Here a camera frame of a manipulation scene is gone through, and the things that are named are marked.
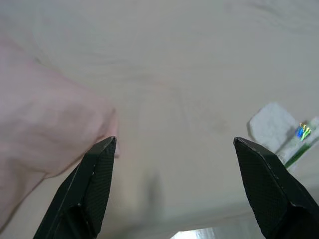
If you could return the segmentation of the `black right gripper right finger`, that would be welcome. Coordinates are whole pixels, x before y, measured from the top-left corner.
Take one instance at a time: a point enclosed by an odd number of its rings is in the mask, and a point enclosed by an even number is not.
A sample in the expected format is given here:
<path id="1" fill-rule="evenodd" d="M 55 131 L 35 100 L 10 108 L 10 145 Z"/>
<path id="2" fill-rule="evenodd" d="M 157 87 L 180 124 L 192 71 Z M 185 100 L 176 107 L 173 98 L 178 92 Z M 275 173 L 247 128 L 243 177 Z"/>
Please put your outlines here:
<path id="1" fill-rule="evenodd" d="M 245 193 L 265 239 L 319 239 L 319 205 L 265 147 L 233 141 Z"/>

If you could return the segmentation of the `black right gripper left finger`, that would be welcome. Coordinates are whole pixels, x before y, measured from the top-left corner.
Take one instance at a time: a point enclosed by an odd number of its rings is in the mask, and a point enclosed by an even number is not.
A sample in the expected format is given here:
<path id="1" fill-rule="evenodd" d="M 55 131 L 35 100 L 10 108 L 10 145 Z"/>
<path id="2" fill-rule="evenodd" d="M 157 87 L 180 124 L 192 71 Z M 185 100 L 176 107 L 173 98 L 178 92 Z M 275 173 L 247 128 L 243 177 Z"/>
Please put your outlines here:
<path id="1" fill-rule="evenodd" d="M 117 140 L 94 144 L 58 188 L 33 239 L 96 239 L 110 194 Z"/>

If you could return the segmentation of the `white tissue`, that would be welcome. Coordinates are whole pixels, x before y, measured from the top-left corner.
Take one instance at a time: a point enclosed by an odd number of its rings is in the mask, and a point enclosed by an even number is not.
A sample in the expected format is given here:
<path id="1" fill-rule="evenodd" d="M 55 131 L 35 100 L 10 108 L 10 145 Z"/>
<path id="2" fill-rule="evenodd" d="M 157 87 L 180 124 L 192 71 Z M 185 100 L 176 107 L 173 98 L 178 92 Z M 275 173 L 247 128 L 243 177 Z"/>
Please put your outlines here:
<path id="1" fill-rule="evenodd" d="M 290 159 L 282 156 L 282 148 L 295 137 L 297 127 L 297 120 L 278 103 L 267 104 L 248 122 L 250 137 L 275 153 L 282 163 Z"/>

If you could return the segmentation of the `green holographic wrapper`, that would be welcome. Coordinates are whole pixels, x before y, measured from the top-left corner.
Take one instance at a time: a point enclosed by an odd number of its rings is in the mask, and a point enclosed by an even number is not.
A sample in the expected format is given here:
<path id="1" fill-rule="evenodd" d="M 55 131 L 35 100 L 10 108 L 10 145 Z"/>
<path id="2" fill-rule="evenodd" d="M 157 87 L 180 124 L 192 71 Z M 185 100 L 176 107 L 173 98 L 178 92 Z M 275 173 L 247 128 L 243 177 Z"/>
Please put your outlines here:
<path id="1" fill-rule="evenodd" d="M 290 169 L 311 147 L 319 142 L 319 117 L 307 123 L 300 123 L 296 129 L 297 149 L 285 163 L 285 168 Z"/>

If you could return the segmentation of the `pink pillow with coloured dots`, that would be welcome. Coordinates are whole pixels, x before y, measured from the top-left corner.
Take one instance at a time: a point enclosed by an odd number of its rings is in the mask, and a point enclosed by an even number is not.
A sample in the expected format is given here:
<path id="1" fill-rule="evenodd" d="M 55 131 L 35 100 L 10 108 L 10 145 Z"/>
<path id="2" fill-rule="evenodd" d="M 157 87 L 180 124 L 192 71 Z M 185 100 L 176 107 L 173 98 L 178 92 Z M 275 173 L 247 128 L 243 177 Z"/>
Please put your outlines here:
<path id="1" fill-rule="evenodd" d="M 42 180 L 117 134 L 107 100 L 0 35 L 0 230 Z"/>

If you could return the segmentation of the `cream bed mattress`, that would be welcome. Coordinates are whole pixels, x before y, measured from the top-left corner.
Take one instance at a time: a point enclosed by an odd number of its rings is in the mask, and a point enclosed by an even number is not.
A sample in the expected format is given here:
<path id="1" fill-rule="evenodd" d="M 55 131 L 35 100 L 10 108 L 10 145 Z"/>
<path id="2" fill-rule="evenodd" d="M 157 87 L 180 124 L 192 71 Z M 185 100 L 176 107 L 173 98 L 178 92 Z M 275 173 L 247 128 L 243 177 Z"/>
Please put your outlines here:
<path id="1" fill-rule="evenodd" d="M 116 108 L 98 239 L 264 239 L 233 138 L 319 116 L 319 0 L 0 0 L 0 29 Z"/>

